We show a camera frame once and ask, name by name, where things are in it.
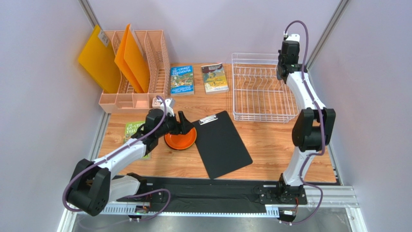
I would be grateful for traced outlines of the orange plate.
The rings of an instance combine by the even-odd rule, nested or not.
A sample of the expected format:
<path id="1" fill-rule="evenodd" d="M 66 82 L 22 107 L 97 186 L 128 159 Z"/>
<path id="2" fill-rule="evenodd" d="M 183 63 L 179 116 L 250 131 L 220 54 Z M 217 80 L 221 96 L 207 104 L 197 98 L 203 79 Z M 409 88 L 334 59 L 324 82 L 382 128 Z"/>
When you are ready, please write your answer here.
<path id="1" fill-rule="evenodd" d="M 164 136 L 166 145 L 173 150 L 186 150 L 195 144 L 196 139 L 196 128 L 192 128 L 187 134 L 184 135 L 172 135 L 168 133 Z"/>

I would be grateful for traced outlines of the white wire dish rack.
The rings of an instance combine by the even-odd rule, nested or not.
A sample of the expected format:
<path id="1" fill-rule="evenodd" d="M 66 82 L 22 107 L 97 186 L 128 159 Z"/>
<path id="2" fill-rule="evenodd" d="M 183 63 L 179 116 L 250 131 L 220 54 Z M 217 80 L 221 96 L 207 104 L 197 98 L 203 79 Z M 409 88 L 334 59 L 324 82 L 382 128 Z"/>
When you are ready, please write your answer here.
<path id="1" fill-rule="evenodd" d="M 236 121 L 288 123 L 299 114 L 291 90 L 277 79 L 277 54 L 233 53 L 231 61 Z"/>

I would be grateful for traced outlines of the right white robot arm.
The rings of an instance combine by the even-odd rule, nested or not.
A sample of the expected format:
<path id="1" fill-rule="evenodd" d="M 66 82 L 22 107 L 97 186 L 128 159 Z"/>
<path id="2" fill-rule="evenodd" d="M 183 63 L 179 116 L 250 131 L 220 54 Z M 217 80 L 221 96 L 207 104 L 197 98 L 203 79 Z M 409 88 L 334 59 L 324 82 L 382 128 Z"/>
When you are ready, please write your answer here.
<path id="1" fill-rule="evenodd" d="M 324 154 L 329 144 L 336 112 L 318 98 L 309 75 L 299 60 L 300 43 L 285 39 L 279 50 L 277 76 L 292 91 L 300 111 L 292 130 L 295 146 L 291 161 L 277 184 L 279 196 L 299 196 L 304 178 L 315 156 Z"/>

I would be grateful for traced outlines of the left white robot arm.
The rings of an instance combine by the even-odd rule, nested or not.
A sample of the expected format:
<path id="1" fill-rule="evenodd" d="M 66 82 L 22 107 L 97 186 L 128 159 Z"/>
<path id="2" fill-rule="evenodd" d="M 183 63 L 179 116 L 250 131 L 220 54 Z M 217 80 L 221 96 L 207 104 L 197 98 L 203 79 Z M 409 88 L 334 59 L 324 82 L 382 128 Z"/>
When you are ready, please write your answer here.
<path id="1" fill-rule="evenodd" d="M 121 178 L 116 175 L 132 162 L 149 154 L 166 135 L 186 135 L 194 129 L 184 113 L 177 115 L 162 109 L 152 109 L 145 122 L 130 139 L 108 155 L 90 161 L 80 160 L 64 189 L 62 203 L 72 212 L 96 216 L 110 202 L 134 197 L 141 186 L 135 174 Z"/>

